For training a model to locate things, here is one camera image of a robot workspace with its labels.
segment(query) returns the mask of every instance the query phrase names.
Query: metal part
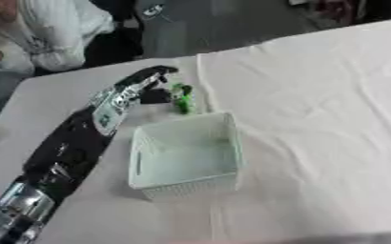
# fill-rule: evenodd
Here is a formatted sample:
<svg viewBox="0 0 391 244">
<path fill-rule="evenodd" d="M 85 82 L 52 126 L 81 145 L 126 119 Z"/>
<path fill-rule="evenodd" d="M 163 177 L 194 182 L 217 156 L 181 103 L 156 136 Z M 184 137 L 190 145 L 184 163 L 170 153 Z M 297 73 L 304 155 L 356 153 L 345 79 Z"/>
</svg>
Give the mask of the metal part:
<svg viewBox="0 0 391 244">
<path fill-rule="evenodd" d="M 17 182 L 0 197 L 0 206 L 13 209 L 34 221 L 43 222 L 54 208 L 54 202 L 32 186 Z"/>
<path fill-rule="evenodd" d="M 0 243 L 31 244 L 43 225 L 14 209 L 0 206 Z"/>
</svg>

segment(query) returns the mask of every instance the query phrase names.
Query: small green object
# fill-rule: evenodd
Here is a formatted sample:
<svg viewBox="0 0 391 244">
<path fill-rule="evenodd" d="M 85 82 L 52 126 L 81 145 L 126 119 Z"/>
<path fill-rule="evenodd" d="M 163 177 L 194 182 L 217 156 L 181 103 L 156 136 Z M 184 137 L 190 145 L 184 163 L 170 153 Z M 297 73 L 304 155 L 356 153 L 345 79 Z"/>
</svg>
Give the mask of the small green object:
<svg viewBox="0 0 391 244">
<path fill-rule="evenodd" d="M 188 114 L 193 107 L 193 87 L 177 83 L 172 87 L 172 103 L 182 114 Z"/>
</svg>

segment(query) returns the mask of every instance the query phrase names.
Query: dark floor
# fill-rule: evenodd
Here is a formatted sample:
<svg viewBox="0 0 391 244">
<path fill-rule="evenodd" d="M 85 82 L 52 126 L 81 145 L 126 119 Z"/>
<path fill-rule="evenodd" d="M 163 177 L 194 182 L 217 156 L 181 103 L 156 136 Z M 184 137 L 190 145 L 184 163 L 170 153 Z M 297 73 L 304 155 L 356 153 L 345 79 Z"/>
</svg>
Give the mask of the dark floor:
<svg viewBox="0 0 391 244">
<path fill-rule="evenodd" d="M 221 51 L 315 31 L 287 0 L 139 0 L 138 12 L 156 3 L 166 8 L 145 21 L 144 57 Z"/>
</svg>

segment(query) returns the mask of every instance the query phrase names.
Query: person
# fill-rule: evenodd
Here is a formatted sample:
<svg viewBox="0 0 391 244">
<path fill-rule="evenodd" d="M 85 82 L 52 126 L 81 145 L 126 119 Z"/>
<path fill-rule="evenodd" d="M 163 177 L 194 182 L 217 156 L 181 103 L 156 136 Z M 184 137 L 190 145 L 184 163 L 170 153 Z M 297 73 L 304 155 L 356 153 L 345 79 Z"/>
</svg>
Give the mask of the person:
<svg viewBox="0 0 391 244">
<path fill-rule="evenodd" d="M 111 46 L 118 54 L 128 48 L 113 17 L 89 0 L 17 0 L 14 6 L 12 21 L 8 18 L 0 25 L 0 71 L 28 77 L 35 71 L 43 74 L 78 69 L 85 63 L 95 67 L 125 61 L 87 60 L 99 56 L 94 51 L 111 53 L 102 50 Z"/>
</svg>

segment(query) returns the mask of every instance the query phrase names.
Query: white shirt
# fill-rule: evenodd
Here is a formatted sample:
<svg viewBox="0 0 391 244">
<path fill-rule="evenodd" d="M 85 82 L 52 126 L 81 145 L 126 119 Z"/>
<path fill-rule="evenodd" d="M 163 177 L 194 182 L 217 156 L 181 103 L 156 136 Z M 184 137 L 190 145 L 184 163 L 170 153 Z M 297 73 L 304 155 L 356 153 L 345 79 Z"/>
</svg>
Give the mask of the white shirt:
<svg viewBox="0 0 391 244">
<path fill-rule="evenodd" d="M 0 71 L 31 76 L 34 67 L 67 71 L 85 62 L 84 49 L 113 18 L 89 0 L 18 0 L 18 16 L 0 30 Z"/>
</svg>

